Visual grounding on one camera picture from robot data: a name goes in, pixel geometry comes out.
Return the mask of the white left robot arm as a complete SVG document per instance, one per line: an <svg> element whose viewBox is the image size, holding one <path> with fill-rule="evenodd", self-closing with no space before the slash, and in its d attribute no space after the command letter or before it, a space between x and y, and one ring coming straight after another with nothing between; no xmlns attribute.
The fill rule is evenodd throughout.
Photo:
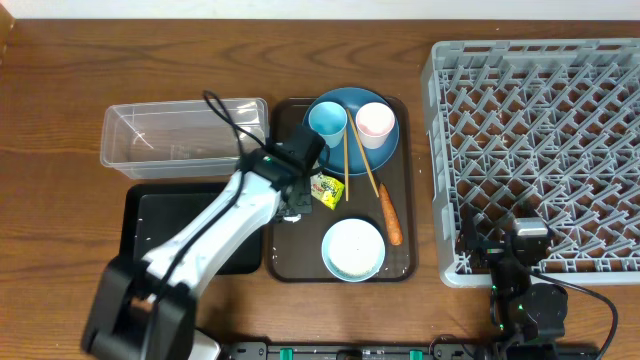
<svg viewBox="0 0 640 360"><path fill-rule="evenodd" d="M97 359L216 359L220 345L197 330L200 296L220 268L269 223L315 150L254 150L220 195L170 240L142 259L114 257L104 269L81 338Z"/></svg>

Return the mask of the yellow snack wrapper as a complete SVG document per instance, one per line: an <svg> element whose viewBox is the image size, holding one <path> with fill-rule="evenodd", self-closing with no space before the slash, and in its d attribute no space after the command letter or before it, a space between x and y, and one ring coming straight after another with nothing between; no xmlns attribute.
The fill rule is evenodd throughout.
<svg viewBox="0 0 640 360"><path fill-rule="evenodd" d="M345 185L339 180L321 173L312 176L310 180L311 195L334 210L342 197Z"/></svg>

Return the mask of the orange carrot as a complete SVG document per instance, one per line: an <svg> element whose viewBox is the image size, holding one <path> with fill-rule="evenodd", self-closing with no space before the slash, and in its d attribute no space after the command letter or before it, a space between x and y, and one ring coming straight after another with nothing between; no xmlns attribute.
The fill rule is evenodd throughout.
<svg viewBox="0 0 640 360"><path fill-rule="evenodd" d="M399 246L403 243L403 233L389 192L384 184L379 185L378 191L389 242Z"/></svg>

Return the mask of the light blue bowl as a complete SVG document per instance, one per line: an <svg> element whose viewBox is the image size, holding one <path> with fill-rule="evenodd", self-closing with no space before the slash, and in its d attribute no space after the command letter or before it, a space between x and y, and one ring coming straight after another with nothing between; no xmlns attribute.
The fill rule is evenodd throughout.
<svg viewBox="0 0 640 360"><path fill-rule="evenodd" d="M348 218L333 224L321 244L327 270L339 280L358 283L376 275L385 260L386 248L380 231L370 222Z"/></svg>

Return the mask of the white tissue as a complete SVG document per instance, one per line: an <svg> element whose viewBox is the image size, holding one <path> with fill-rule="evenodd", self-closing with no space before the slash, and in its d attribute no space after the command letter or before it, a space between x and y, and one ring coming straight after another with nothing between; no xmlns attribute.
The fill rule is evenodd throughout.
<svg viewBox="0 0 640 360"><path fill-rule="evenodd" d="M289 216L283 216L281 221L282 222L289 222L289 223L296 223L296 222L300 221L301 218L302 218L301 214L289 215Z"/></svg>

